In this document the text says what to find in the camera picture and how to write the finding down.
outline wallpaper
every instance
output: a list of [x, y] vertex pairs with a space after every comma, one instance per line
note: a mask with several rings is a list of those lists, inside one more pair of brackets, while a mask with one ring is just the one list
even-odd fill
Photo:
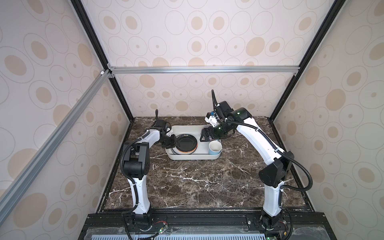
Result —
[[205, 116], [218, 102], [270, 116], [293, 73], [117, 74], [133, 116]]
[[65, 0], [0, 1], [0, 62], [1, 196], [101, 67]]
[[112, 66], [297, 65], [332, 0], [83, 0]]
[[0, 227], [0, 240], [77, 240], [127, 125], [107, 80]]
[[349, 1], [275, 121], [338, 240], [384, 236], [383, 35], [384, 1]]

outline marble surface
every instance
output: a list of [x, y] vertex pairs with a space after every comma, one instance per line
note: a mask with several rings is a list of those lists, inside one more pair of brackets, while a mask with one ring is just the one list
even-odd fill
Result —
[[[164, 117], [171, 125], [206, 125], [204, 117]], [[274, 141], [266, 118], [255, 117], [263, 131]], [[130, 140], [141, 136], [153, 118], [136, 118]], [[266, 165], [248, 140], [236, 131], [222, 140], [223, 151], [216, 160], [173, 161], [160, 145], [150, 148], [151, 169], [147, 175], [148, 198], [152, 208], [262, 207], [264, 184], [258, 172]], [[289, 172], [286, 182], [297, 186]], [[285, 189], [283, 205], [305, 206], [300, 192]], [[132, 207], [127, 179], [120, 169], [105, 209]]]

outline white tray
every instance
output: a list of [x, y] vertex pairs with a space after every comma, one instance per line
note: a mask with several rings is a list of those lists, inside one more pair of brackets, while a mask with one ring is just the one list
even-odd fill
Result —
[[172, 160], [213, 160], [218, 159], [220, 157], [220, 154], [216, 155], [210, 155], [208, 154], [209, 151], [209, 142], [200, 142], [200, 136], [201, 136], [201, 130], [206, 125], [175, 125], [172, 126], [172, 130], [167, 134], [171, 135], [174, 134], [176, 136], [180, 134], [191, 134], [197, 139], [197, 149], [193, 154], [180, 154], [176, 155], [172, 152], [171, 149], [166, 149], [166, 153], [168, 154], [168, 157]]

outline horizontal metal bar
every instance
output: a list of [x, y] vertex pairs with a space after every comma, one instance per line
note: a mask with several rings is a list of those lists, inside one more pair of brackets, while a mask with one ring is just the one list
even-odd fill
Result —
[[111, 67], [112, 74], [130, 73], [297, 73], [299, 66], [212, 66], [212, 67]]
[[61, 141], [71, 130], [77, 119], [84, 112], [85, 108], [91, 102], [102, 84], [110, 76], [109, 70], [104, 70], [103, 75], [99, 75], [80, 100], [73, 106], [68, 115], [59, 124], [55, 131], [50, 135], [39, 151], [32, 158], [24, 171], [15, 179], [0, 202], [0, 226], [12, 212], [13, 208], [23, 197], [33, 180], [37, 177], [41, 169], [48, 162], [52, 154], [55, 152]]

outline cup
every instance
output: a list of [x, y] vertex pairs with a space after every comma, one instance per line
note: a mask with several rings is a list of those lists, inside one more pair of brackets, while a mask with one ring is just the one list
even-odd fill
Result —
[[212, 141], [209, 143], [209, 154], [217, 155], [221, 153], [222, 145], [219, 141]]

